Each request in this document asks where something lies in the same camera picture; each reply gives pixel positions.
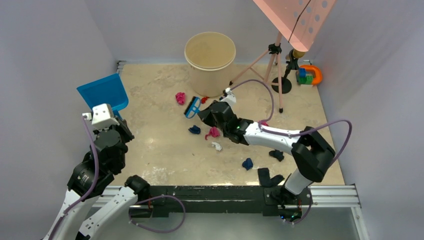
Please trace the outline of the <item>red paper scrap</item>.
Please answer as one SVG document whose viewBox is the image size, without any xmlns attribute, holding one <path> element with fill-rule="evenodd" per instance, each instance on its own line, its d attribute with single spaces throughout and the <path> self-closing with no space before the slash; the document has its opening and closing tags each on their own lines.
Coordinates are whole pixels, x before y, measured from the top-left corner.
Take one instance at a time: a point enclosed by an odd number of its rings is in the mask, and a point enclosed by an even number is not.
<svg viewBox="0 0 424 240">
<path fill-rule="evenodd" d="M 207 96 L 201 98 L 201 103 L 205 104 L 208 99 L 209 99 L 209 97 L 207 97 Z"/>
</svg>

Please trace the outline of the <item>blue hand brush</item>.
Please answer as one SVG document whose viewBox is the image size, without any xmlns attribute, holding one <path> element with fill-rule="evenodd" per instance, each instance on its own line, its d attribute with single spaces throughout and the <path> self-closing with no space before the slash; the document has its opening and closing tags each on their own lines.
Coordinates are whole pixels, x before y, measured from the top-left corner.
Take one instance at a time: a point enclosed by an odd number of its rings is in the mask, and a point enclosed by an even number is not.
<svg viewBox="0 0 424 240">
<path fill-rule="evenodd" d="M 198 112 L 200 111 L 200 107 L 202 105 L 202 100 L 201 98 L 197 97 L 197 96 L 193 96 L 191 101 L 188 103 L 187 108 L 184 111 L 184 116 L 187 119 L 192 119 L 194 118 Z"/>
</svg>

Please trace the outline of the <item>small white paper scrap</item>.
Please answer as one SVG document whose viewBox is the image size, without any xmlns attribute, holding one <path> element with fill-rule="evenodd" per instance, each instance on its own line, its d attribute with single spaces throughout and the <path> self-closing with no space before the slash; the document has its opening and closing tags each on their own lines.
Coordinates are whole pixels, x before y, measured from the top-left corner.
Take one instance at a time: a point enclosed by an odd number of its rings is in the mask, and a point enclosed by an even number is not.
<svg viewBox="0 0 424 240">
<path fill-rule="evenodd" d="M 218 142 L 213 141 L 211 144 L 214 146 L 216 151 L 219 151 L 219 152 L 222 151 L 223 148 Z"/>
</svg>

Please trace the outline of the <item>pink paper scrap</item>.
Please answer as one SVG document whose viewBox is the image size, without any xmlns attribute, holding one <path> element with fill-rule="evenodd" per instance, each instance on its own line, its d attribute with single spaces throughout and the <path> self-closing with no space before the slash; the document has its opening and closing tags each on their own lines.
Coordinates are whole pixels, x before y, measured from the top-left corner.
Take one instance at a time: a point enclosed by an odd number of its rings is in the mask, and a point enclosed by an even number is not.
<svg viewBox="0 0 424 240">
<path fill-rule="evenodd" d="M 184 92 L 176 93 L 175 100 L 179 105 L 184 105 L 186 102 L 186 94 Z"/>
</svg>

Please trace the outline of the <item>blue plastic dustpan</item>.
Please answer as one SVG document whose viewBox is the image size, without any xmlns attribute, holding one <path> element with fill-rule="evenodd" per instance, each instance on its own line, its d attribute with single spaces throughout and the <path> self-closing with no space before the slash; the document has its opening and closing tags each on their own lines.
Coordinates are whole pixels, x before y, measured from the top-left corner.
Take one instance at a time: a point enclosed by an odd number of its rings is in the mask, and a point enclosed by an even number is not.
<svg viewBox="0 0 424 240">
<path fill-rule="evenodd" d="M 78 86 L 76 90 L 90 109 L 97 105 L 109 104 L 114 115 L 121 119 L 120 111 L 129 104 L 128 95 L 118 73 Z"/>
</svg>

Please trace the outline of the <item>dark blue paper scrap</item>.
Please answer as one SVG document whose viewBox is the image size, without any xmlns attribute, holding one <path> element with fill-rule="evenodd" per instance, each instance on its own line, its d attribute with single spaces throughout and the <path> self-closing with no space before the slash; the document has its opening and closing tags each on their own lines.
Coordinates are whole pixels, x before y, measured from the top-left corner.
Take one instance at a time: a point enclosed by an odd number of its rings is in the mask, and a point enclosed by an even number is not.
<svg viewBox="0 0 424 240">
<path fill-rule="evenodd" d="M 241 166 L 247 171 L 249 171 L 253 168 L 254 164 L 252 159 L 248 157 L 242 162 Z"/>
</svg>

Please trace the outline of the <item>black scrap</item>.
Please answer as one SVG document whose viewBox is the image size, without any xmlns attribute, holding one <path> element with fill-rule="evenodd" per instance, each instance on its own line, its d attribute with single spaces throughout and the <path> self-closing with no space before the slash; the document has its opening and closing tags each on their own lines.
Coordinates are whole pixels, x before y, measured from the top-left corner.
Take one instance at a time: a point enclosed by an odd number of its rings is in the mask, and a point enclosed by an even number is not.
<svg viewBox="0 0 424 240">
<path fill-rule="evenodd" d="M 282 151 L 277 150 L 277 149 L 269 151 L 268 155 L 270 157 L 277 159 L 279 162 L 282 162 L 285 158 L 284 153 Z"/>
</svg>

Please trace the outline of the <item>dark navy front scrap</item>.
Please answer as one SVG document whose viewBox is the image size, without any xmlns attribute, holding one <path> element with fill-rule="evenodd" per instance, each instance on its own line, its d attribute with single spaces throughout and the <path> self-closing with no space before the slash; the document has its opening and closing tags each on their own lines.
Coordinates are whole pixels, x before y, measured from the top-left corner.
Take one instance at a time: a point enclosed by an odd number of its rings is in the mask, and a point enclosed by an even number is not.
<svg viewBox="0 0 424 240">
<path fill-rule="evenodd" d="M 259 185 L 265 188 L 276 187 L 285 179 L 281 174 L 271 177 L 270 170 L 266 167 L 258 168 L 257 174 Z"/>
</svg>

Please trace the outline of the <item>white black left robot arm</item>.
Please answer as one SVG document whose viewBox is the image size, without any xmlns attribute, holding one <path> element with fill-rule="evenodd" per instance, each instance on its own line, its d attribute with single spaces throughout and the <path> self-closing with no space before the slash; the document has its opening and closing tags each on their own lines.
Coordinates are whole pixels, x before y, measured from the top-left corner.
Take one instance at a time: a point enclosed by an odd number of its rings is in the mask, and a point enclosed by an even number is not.
<svg viewBox="0 0 424 240">
<path fill-rule="evenodd" d="M 118 117 L 104 130 L 91 132 L 90 149 L 71 174 L 61 209 L 44 237 L 46 240 L 98 240 L 102 232 L 131 205 L 142 205 L 150 196 L 150 184 L 138 175 L 127 178 L 124 186 L 94 214 L 92 206 L 126 165 L 127 143 L 134 139 L 127 122 Z"/>
</svg>

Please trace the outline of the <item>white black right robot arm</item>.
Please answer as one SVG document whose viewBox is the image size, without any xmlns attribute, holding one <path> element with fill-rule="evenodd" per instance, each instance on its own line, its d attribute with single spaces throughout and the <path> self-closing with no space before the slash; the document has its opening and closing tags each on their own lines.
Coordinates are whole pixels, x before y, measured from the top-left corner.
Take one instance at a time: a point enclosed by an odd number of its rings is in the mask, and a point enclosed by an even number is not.
<svg viewBox="0 0 424 240">
<path fill-rule="evenodd" d="M 237 117 L 223 101 L 214 101 L 197 115 L 204 124 L 218 128 L 235 144 L 262 146 L 291 155 L 297 168 L 280 191 L 282 200 L 288 204 L 298 200 L 301 192 L 312 183 L 322 182 L 336 156 L 330 144 L 310 126 L 304 130 L 263 126 Z"/>
</svg>

